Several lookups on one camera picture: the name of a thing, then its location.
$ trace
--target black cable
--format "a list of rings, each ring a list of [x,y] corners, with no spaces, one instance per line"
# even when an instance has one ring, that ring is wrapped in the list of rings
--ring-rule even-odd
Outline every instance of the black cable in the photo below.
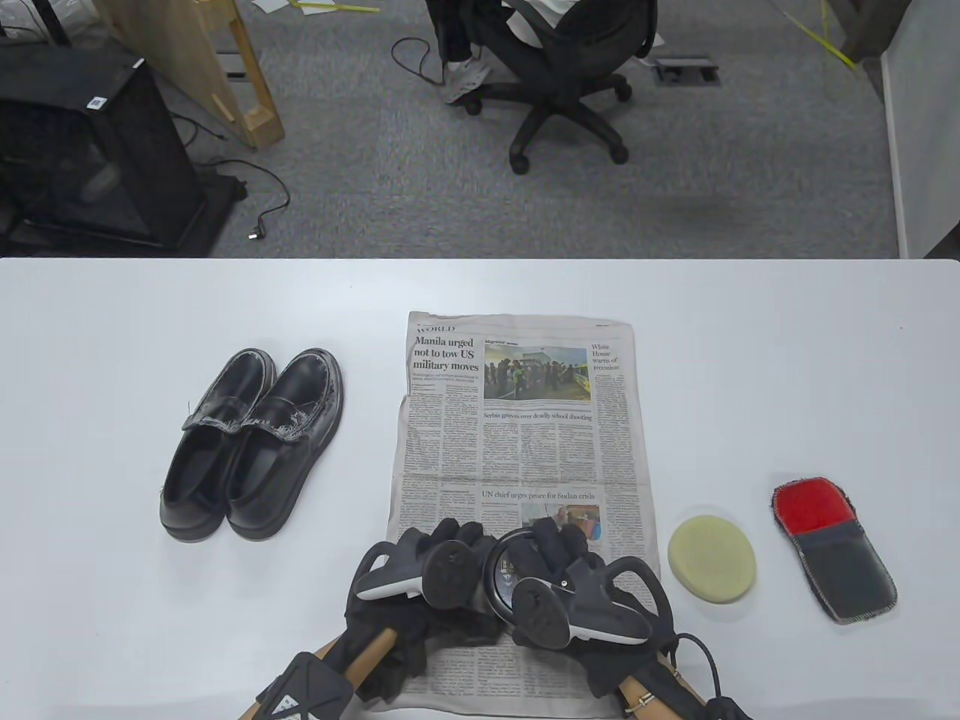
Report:
[[[186,142],[183,143],[184,149],[189,148],[191,145],[193,145],[193,141],[196,140],[197,135],[200,134],[200,126],[197,125],[197,123],[191,123],[191,125],[193,126],[193,134],[190,135],[190,137],[186,140]]]
[[[707,646],[703,641],[690,633],[677,633],[673,636],[673,640],[693,640],[697,645],[700,646],[700,649],[704,651],[704,655],[707,656],[707,663],[710,666],[710,674],[713,676],[713,691],[716,694],[716,697],[721,697],[723,693],[720,692],[720,674],[717,672],[717,664],[713,661],[713,655],[710,654],[710,650],[707,649]],[[670,664],[677,667],[677,650],[676,646],[673,650],[670,651]]]
[[[251,167],[251,168],[253,168],[254,170],[259,170],[261,173],[266,173],[266,174],[269,175],[271,178],[273,178],[274,180],[276,180],[277,182],[280,183],[280,187],[283,188],[283,193],[287,196],[286,200],[284,200],[282,203],[280,203],[280,204],[277,205],[276,207],[271,207],[271,208],[268,209],[268,210],[264,210],[263,212],[261,212],[259,215],[256,216],[256,233],[255,233],[255,234],[252,234],[252,235],[250,236],[250,239],[251,239],[251,240],[262,240],[263,238],[265,238],[265,237],[267,236],[267,227],[266,227],[266,225],[264,224],[263,219],[264,219],[267,215],[269,215],[270,213],[272,213],[272,212],[277,212],[277,211],[279,211],[279,210],[282,210],[282,209],[290,206],[290,200],[291,200],[291,197],[290,197],[290,188],[287,187],[287,183],[284,182],[283,180],[281,180],[281,179],[279,178],[279,176],[278,176],[273,170],[268,170],[268,169],[265,168],[265,167],[261,167],[260,165],[256,165],[256,164],[254,164],[254,163],[252,163],[252,162],[249,162],[249,161],[247,161],[247,160],[241,160],[241,159],[239,159],[239,158],[223,159],[223,160],[213,160],[212,162],[195,162],[194,165],[196,165],[197,167],[218,167],[218,166],[220,166],[220,165],[228,165],[228,164],[230,164],[230,163],[232,163],[232,162],[236,162],[236,163],[239,163],[239,164],[241,164],[241,165],[247,165],[248,167]]]
[[[416,69],[416,70],[414,70],[412,67],[408,67],[407,65],[404,65],[402,62],[400,62],[399,60],[396,59],[396,47],[397,47],[401,42],[409,42],[409,41],[411,41],[411,40],[413,40],[413,41],[415,41],[415,42],[422,42],[424,45],[426,45],[426,50],[423,52],[423,56],[420,58],[420,65],[417,66],[417,69]],[[402,67],[404,70],[406,70],[406,71],[407,71],[408,73],[410,73],[411,75],[416,75],[418,78],[420,78],[421,80],[423,80],[425,83],[430,83],[430,84],[432,84],[432,85],[434,85],[434,86],[436,86],[436,87],[443,87],[444,84],[445,84],[445,78],[444,78],[444,75],[443,75],[444,69],[443,69],[442,67],[441,67],[441,70],[440,70],[440,72],[441,72],[441,79],[440,79],[439,82],[437,82],[437,81],[434,80],[433,78],[428,78],[426,75],[423,74],[423,65],[426,63],[426,59],[430,57],[430,53],[431,53],[432,51],[433,51],[433,48],[430,47],[430,43],[427,42],[426,40],[424,40],[422,37],[408,36],[408,37],[402,37],[401,39],[399,39],[397,42],[395,42],[395,43],[393,44],[393,46],[390,48],[390,57],[393,59],[393,61],[394,61],[397,65],[399,65],[400,67]]]
[[[190,123],[190,125],[193,126],[193,134],[190,135],[190,139],[188,139],[185,143],[183,143],[184,148],[190,147],[193,141],[197,139],[197,135],[200,134],[200,131],[204,131],[206,132],[206,134],[211,135],[212,137],[216,137],[218,140],[223,140],[224,142],[227,142],[229,140],[229,138],[227,138],[226,135],[221,135],[218,132],[214,132],[203,123],[197,120],[194,120],[192,117],[181,115],[178,112],[173,112],[172,110],[170,110],[170,116],[175,120],[185,120],[186,122]]]

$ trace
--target newspaper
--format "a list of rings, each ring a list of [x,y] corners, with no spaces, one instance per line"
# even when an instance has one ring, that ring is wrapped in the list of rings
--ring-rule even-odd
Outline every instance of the newspaper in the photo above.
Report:
[[[578,524],[601,557],[637,555],[659,574],[634,348],[623,323],[411,313],[390,539],[448,516],[480,520],[496,536],[552,516]],[[619,714],[571,660],[508,637],[433,653],[392,707]]]

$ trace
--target shoe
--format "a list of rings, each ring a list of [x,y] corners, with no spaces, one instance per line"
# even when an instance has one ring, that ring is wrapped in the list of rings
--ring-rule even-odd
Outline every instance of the shoe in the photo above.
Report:
[[[446,64],[444,102],[452,105],[460,98],[478,88],[491,74],[493,68],[478,58]]]
[[[242,423],[227,483],[227,520],[238,535],[265,540],[283,527],[343,410],[337,361],[326,350],[304,350]]]
[[[160,494],[160,523],[177,540],[203,540],[220,527],[227,511],[224,485],[240,446],[237,434],[275,377],[270,355],[240,350],[186,419]]]

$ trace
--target yellow tape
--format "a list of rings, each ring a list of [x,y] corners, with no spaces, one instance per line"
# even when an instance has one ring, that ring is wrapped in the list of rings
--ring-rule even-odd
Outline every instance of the yellow tape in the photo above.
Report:
[[[325,3],[302,3],[300,0],[290,0],[295,8],[320,8],[321,10],[346,10],[349,12],[380,12],[379,8],[368,8],[366,5],[327,5]]]
[[[800,29],[804,32],[804,35],[806,35],[807,37],[809,37],[811,40],[813,40],[813,41],[816,42],[817,44],[822,45],[823,48],[824,48],[828,53],[830,53],[830,54],[833,55],[835,58],[837,58],[838,60],[840,60],[841,62],[843,62],[845,65],[847,65],[847,67],[849,67],[850,70],[855,70],[855,69],[856,69],[856,63],[855,63],[853,60],[851,60],[850,58],[848,58],[846,55],[844,55],[843,53],[841,53],[839,50],[837,50],[837,48],[833,45],[833,43],[830,42],[826,37],[821,37],[821,36],[817,35],[816,33],[814,33],[812,30],[810,30],[808,27],[806,27],[805,24],[803,24],[800,20],[798,20],[796,17],[794,17],[793,15],[791,15],[789,12],[787,12],[786,10],[784,10],[783,8],[781,8],[780,6],[778,6],[777,3],[774,2],[774,0],[767,0],[767,3],[768,3],[770,6],[772,6],[772,7],[774,8],[774,10],[776,10],[776,11],[779,12],[781,15],[783,15],[783,17],[785,17],[787,20],[789,20],[789,21],[792,22],[794,25],[796,25],[798,28],[800,28]],[[821,17],[824,18],[824,28],[825,28],[824,34],[826,34],[826,33],[827,33],[827,32],[826,32],[826,27],[827,27],[827,20],[826,20],[826,17],[827,17],[827,0],[823,0],[823,2],[822,2],[822,4],[821,4],[821,8],[820,8],[820,13],[821,13]]]

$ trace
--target round sponge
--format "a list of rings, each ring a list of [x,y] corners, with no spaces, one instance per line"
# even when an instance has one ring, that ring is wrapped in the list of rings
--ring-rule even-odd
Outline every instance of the round sponge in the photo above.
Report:
[[[750,541],[722,517],[692,517],[674,531],[667,546],[670,569],[686,589],[710,603],[741,598],[756,578]]]

